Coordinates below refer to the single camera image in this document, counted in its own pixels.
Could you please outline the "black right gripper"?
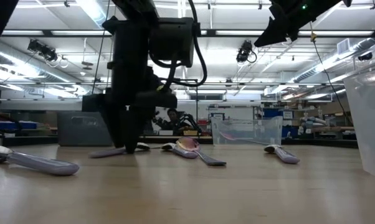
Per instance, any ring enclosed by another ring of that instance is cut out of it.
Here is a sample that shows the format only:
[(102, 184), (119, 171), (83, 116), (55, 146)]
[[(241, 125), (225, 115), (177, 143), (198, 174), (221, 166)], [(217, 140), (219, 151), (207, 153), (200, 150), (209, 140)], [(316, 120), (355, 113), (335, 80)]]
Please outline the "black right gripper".
[(255, 41), (256, 47), (285, 42), (287, 38), (294, 41), (298, 38), (298, 31), (310, 19), (312, 0), (279, 0), (272, 2), (269, 7), (273, 15), (269, 17), (267, 28)]

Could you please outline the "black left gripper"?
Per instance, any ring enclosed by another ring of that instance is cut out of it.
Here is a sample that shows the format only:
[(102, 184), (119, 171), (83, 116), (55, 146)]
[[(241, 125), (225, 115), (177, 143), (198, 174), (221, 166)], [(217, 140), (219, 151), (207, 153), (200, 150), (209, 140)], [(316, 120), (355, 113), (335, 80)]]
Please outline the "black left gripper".
[(155, 107), (175, 108), (178, 100), (149, 66), (111, 62), (112, 82), (103, 96), (101, 116), (116, 148), (125, 147), (122, 117), (130, 106), (126, 142), (127, 153), (134, 153), (140, 135), (155, 114)]

